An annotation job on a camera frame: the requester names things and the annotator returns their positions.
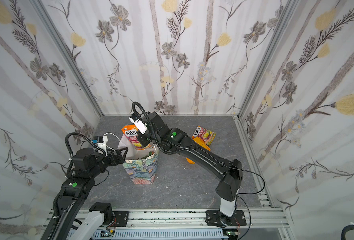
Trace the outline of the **floral white paper bag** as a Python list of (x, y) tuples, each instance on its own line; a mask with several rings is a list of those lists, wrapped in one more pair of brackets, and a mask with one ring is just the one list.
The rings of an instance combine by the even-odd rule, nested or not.
[(136, 150), (123, 134), (118, 149), (124, 147), (128, 147), (129, 151), (123, 163), (123, 167), (133, 183), (136, 185), (152, 184), (156, 179), (156, 171), (158, 168), (158, 148), (153, 146), (150, 149)]

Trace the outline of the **red yellow Fox's candy bag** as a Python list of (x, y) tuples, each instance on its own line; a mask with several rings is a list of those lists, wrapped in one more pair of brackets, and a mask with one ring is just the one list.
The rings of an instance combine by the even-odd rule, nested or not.
[(138, 128), (135, 125), (126, 125), (122, 128), (124, 136), (130, 141), (130, 143), (135, 147), (136, 150), (145, 150), (152, 148), (153, 146), (151, 144), (148, 144), (146, 147), (144, 147), (139, 142), (139, 140), (137, 139), (137, 131)]

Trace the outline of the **yellow mango Lot100 bag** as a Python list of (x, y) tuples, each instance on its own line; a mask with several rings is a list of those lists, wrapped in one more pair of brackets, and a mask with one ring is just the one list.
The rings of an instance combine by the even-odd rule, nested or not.
[[(210, 147), (207, 146), (207, 145), (205, 144), (205, 142), (204, 142), (200, 137), (194, 137), (193, 140), (194, 140), (197, 144), (199, 144), (201, 147), (205, 148), (205, 149), (208, 150), (208, 151), (211, 151)], [(190, 164), (195, 164), (194, 161), (192, 161), (192, 160), (190, 160), (190, 159), (188, 159), (188, 158), (187, 158), (186, 160), (187, 160)]]

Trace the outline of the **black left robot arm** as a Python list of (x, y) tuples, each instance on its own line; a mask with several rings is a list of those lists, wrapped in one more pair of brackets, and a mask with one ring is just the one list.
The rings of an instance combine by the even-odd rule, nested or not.
[[(83, 138), (91, 144), (91, 147), (73, 153), (69, 143), (71, 136)], [(53, 201), (54, 214), (41, 237), (42, 240), (65, 240), (91, 189), (97, 185), (95, 178), (104, 173), (108, 167), (124, 163), (129, 151), (127, 147), (106, 151), (99, 148), (97, 143), (97, 138), (90, 140), (81, 133), (73, 132), (66, 135), (65, 144), (71, 162), (66, 173), (67, 179)]]

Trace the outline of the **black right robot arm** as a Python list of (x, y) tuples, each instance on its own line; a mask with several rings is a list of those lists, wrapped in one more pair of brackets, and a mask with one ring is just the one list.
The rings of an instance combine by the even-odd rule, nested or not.
[(138, 128), (137, 139), (144, 147), (150, 143), (166, 155), (179, 154), (211, 172), (219, 181), (215, 191), (220, 197), (217, 213), (206, 217), (209, 226), (225, 228), (235, 221), (237, 198), (246, 172), (242, 163), (224, 159), (200, 146), (179, 128), (170, 129), (156, 112), (146, 112), (138, 102), (132, 103), (130, 121)]

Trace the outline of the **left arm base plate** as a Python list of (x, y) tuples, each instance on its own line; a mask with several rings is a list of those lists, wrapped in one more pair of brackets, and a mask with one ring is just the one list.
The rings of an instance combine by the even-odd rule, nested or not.
[(113, 210), (109, 203), (94, 203), (89, 212), (102, 219), (103, 227), (126, 227), (129, 220), (129, 211)]

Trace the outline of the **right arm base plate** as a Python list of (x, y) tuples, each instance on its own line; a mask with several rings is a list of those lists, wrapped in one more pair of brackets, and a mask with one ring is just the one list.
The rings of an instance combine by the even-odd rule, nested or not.
[(232, 217), (227, 217), (219, 210), (208, 210), (205, 214), (205, 222), (209, 227), (226, 228), (247, 225), (244, 212), (241, 210), (236, 210)]

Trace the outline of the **aluminium front rail frame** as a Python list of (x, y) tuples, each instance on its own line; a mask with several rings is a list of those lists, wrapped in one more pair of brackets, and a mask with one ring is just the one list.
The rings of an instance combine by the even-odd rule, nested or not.
[[(246, 204), (240, 197), (237, 198), (237, 204)], [(142, 229), (220, 229), (229, 239), (246, 240), (247, 234), (254, 234), (257, 230), (262, 230), (263, 234), (268, 236), (271, 233), (278, 232), (278, 239), (292, 240), (289, 221), (280, 208), (244, 208), (246, 226), (238, 227), (209, 227), (205, 222), (208, 210), (218, 209), (113, 209), (117, 211), (129, 211), (129, 220), (126, 227), (103, 227), (102, 219), (89, 212), (89, 209), (80, 209), (72, 228), (65, 240), (89, 240), (98, 230), (107, 231), (114, 234), (118, 229), (142, 230)], [(47, 228), (52, 216), (48, 216), (45, 227)]]

